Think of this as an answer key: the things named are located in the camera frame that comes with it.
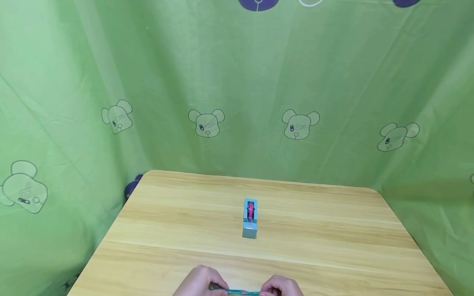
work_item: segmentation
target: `bear face outline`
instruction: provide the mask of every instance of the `bear face outline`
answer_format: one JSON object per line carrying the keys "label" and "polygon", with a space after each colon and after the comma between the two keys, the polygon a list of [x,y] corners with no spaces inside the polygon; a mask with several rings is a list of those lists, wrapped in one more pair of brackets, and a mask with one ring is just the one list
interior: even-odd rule
{"label": "bear face outline", "polygon": [[383,139],[377,145],[378,150],[389,152],[403,146],[405,138],[414,138],[419,134],[419,125],[410,123],[407,126],[397,126],[392,122],[380,130]]}
{"label": "bear face outline", "polygon": [[310,135],[310,126],[319,122],[319,113],[311,112],[308,115],[296,114],[292,109],[285,111],[282,121],[287,124],[285,136],[293,140],[302,140]]}
{"label": "bear face outline", "polygon": [[215,109],[211,114],[201,114],[197,110],[188,113],[190,121],[196,123],[196,134],[204,138],[213,138],[220,133],[219,123],[224,121],[224,112]]}
{"label": "bear face outline", "polygon": [[315,3],[306,3],[305,0],[299,0],[300,4],[304,7],[315,7],[316,5],[321,4],[324,0],[316,1]]}
{"label": "bear face outline", "polygon": [[118,134],[133,125],[132,120],[128,115],[133,111],[132,105],[125,100],[120,100],[116,105],[109,109],[102,109],[102,121],[105,124],[110,124],[112,132]]}
{"label": "bear face outline", "polygon": [[11,175],[0,186],[0,203],[4,206],[17,204],[32,214],[39,213],[48,197],[48,190],[34,179],[36,172],[36,166],[29,161],[12,163]]}

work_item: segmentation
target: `finger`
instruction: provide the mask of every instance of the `finger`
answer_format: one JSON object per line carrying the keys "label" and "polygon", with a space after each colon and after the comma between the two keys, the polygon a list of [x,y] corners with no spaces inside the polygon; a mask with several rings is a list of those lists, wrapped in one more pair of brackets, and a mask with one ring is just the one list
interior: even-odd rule
{"label": "finger", "polygon": [[220,274],[214,268],[208,267],[209,271],[209,283],[214,283],[219,285],[219,287],[228,290],[229,285],[224,281],[224,279],[220,276]]}
{"label": "finger", "polygon": [[212,290],[208,294],[209,296],[227,296],[226,290]]}
{"label": "finger", "polygon": [[272,276],[268,281],[266,281],[262,289],[260,289],[261,292],[270,292],[272,288],[274,289],[279,289],[281,290],[282,288],[282,279],[279,276]]}

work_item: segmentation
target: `wooden table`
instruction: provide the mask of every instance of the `wooden table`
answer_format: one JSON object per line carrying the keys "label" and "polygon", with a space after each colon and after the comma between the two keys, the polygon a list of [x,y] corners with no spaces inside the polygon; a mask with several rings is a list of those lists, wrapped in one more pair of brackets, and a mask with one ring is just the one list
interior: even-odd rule
{"label": "wooden table", "polygon": [[[255,240],[242,238],[246,197],[258,200]],[[69,296],[171,296],[201,263],[233,289],[276,273],[305,296],[451,295],[371,189],[155,170]]]}

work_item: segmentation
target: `cartoon bear print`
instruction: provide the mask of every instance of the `cartoon bear print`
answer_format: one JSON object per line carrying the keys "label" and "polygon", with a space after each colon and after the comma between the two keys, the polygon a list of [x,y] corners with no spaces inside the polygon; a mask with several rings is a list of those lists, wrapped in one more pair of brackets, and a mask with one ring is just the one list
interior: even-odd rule
{"label": "cartoon bear print", "polygon": [[212,138],[220,133],[219,123],[224,121],[224,112],[215,109],[211,114],[201,114],[196,110],[188,113],[190,121],[196,123],[196,133],[204,138]]}
{"label": "cartoon bear print", "polygon": [[264,11],[273,8],[279,0],[238,0],[243,8],[250,11]]}
{"label": "cartoon bear print", "polygon": [[11,175],[0,186],[0,204],[19,205],[36,214],[45,205],[48,190],[43,183],[33,179],[37,169],[29,161],[16,161],[11,165]]}
{"label": "cartoon bear print", "polygon": [[393,3],[400,8],[407,8],[420,2],[421,0],[393,0]]}
{"label": "cartoon bear print", "polygon": [[282,120],[287,124],[285,136],[293,140],[302,140],[310,134],[310,126],[319,122],[319,113],[311,112],[308,115],[296,114],[292,109],[283,113]]}
{"label": "cartoon bear print", "polygon": [[[238,0],[243,8],[250,11],[265,11],[272,9],[279,0]],[[298,0],[304,7],[315,7],[324,0]]]}
{"label": "cartoon bear print", "polygon": [[112,132],[118,134],[132,126],[132,120],[128,115],[132,113],[132,105],[125,100],[120,100],[109,109],[102,109],[102,121],[112,126]]}
{"label": "cartoon bear print", "polygon": [[410,123],[407,126],[397,126],[396,123],[389,123],[380,130],[383,140],[377,148],[380,151],[388,152],[400,148],[405,138],[414,138],[419,134],[419,125]]}

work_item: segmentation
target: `rubber band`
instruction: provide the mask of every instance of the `rubber band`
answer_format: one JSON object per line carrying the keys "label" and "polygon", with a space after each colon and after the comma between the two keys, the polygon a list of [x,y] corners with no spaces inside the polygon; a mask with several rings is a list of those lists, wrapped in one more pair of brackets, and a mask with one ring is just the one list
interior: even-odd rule
{"label": "rubber band", "polygon": [[[209,290],[218,290],[218,289],[221,289],[221,288],[213,286],[213,285],[211,285],[209,287]],[[226,290],[226,292],[229,295],[247,295],[247,296],[259,296],[260,295],[260,292],[248,292],[248,291],[245,291],[245,290]]]}

